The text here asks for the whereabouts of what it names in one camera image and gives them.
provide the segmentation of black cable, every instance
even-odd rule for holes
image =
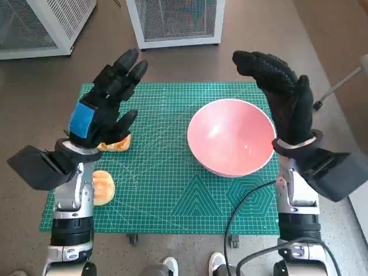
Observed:
[[[228,225],[226,227],[226,230],[225,230],[225,238],[224,238],[224,256],[225,256],[225,262],[226,262],[226,269],[228,270],[228,274],[229,276],[232,276],[231,275],[231,272],[230,272],[230,267],[229,267],[229,260],[228,260],[228,253],[227,253],[227,248],[226,248],[226,241],[228,240],[228,232],[229,232],[229,229],[230,229],[230,226],[231,226],[231,223],[233,221],[233,219],[235,218],[235,215],[237,213],[237,211],[239,211],[239,209],[243,206],[244,202],[248,199],[248,197],[255,191],[258,191],[264,187],[267,187],[267,186],[270,186],[272,185],[273,183],[275,183],[275,180],[272,180],[270,182],[267,182],[265,184],[262,184],[254,189],[252,189],[249,193],[246,194],[246,196],[242,199],[242,201],[237,205],[237,207],[235,208],[235,210],[232,212],[232,215],[229,219],[229,222],[228,222]]]
[[[231,272],[230,272],[230,267],[229,267],[229,260],[228,260],[228,254],[227,254],[227,247],[226,247],[226,242],[228,240],[228,232],[229,232],[229,229],[230,229],[230,226],[231,226],[231,223],[233,222],[233,219],[235,218],[235,215],[237,214],[237,211],[239,211],[239,209],[243,206],[243,204],[245,203],[245,201],[248,199],[248,197],[254,193],[255,191],[258,191],[264,187],[267,187],[267,186],[270,186],[272,185],[273,183],[275,183],[275,180],[273,181],[270,181],[270,182],[267,182],[265,184],[262,184],[254,189],[252,189],[251,191],[249,191],[246,196],[242,199],[242,201],[239,202],[239,204],[237,205],[237,207],[234,209],[234,211],[232,212],[231,214],[231,217],[228,221],[228,225],[226,227],[226,230],[225,230],[225,238],[224,238],[224,257],[225,257],[225,263],[226,263],[226,269],[228,271],[228,275],[229,276],[232,276]],[[298,239],[294,239],[294,240],[291,240],[291,241],[288,241],[286,243],[283,243],[283,244],[279,244],[277,246],[274,246],[274,247],[270,247],[270,248],[267,248],[267,249],[264,249],[264,250],[260,250],[256,253],[253,253],[245,258],[243,258],[242,260],[240,260],[240,262],[237,264],[236,266],[236,276],[241,276],[241,273],[240,273],[240,269],[242,268],[242,266],[249,262],[250,260],[254,259],[254,258],[257,258],[259,256],[262,256],[262,255],[265,255],[265,254],[268,254],[268,253],[271,253],[273,251],[276,251],[276,250],[280,250],[280,249],[284,249],[285,247],[288,247],[288,246],[292,246],[293,243],[298,243],[298,242],[312,242],[312,243],[316,243],[316,244],[320,244],[329,254],[331,260],[332,260],[332,263],[334,263],[333,265],[335,266],[335,270],[336,270],[336,273],[338,276],[342,276],[341,275],[341,271],[340,271],[340,268],[339,268],[339,265],[335,259],[335,256],[333,255],[332,251],[329,249],[329,247],[321,240],[319,239],[314,239],[312,237],[300,237]]]
[[[116,5],[118,5],[119,9],[121,8],[121,4],[118,0],[113,0]]]
[[[249,262],[250,260],[252,260],[254,258],[257,258],[259,256],[262,256],[262,255],[271,253],[271,252],[276,251],[276,250],[284,249],[285,247],[292,246],[294,243],[300,243],[300,242],[304,242],[304,243],[312,242],[312,243],[320,244],[328,252],[329,256],[331,257],[331,260],[334,263],[333,265],[335,266],[335,270],[336,270],[337,275],[341,276],[341,271],[340,271],[339,265],[338,265],[338,263],[335,259],[335,256],[333,255],[333,253],[329,249],[329,247],[323,241],[321,241],[319,239],[314,239],[312,237],[299,237],[298,239],[288,241],[287,243],[283,243],[283,244],[280,244],[278,246],[274,246],[274,247],[270,247],[270,248],[267,248],[267,249],[264,249],[264,250],[260,250],[256,253],[253,253],[253,254],[243,258],[242,260],[240,260],[240,262],[236,266],[236,276],[241,276],[240,269],[242,268],[242,266],[245,263]]]

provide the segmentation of blue tape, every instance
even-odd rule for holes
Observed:
[[[69,131],[80,138],[87,138],[94,109],[78,102],[69,121]]]

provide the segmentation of bread slice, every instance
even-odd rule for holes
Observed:
[[[115,195],[115,183],[107,171],[93,172],[94,205],[101,206],[109,203]]]
[[[131,145],[132,135],[129,134],[124,140],[121,140],[118,143],[114,143],[111,145],[106,145],[105,143],[101,143],[97,146],[100,151],[127,151],[129,146]]]

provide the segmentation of black glove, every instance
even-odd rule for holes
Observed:
[[[309,79],[298,79],[288,64],[273,55],[236,51],[233,62],[242,76],[251,76],[266,95],[277,136],[290,145],[313,137],[313,95]]]
[[[94,87],[78,101],[71,116],[69,138],[73,144],[95,148],[99,143],[113,144],[129,135],[138,111],[131,110],[117,119],[121,101],[133,95],[147,70],[145,60],[134,66],[137,58],[138,51],[129,50],[95,78]]]

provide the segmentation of shoe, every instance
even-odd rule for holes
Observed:
[[[10,276],[28,276],[26,272],[22,271],[22,270],[17,270],[14,271],[13,273],[11,273]]]
[[[215,252],[209,259],[208,274],[213,276],[214,271],[221,265],[226,264],[225,257],[223,254]]]
[[[166,265],[169,270],[172,271],[173,276],[178,276],[179,275],[179,266],[178,266],[178,262],[177,262],[177,260],[175,260],[175,258],[167,257],[165,260],[163,260],[162,263],[164,265]]]

